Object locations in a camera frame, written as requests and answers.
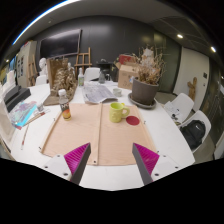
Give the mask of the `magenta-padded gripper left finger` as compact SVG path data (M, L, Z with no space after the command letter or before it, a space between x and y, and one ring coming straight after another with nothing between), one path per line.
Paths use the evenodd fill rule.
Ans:
M78 185L90 154L91 144L87 143L65 155L57 154L43 166L43 169Z

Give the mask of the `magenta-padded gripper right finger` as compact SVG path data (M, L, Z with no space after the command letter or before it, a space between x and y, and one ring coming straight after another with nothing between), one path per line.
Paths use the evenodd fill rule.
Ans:
M136 160L143 184L147 185L181 169L168 155L159 155L150 149L133 144L132 154Z

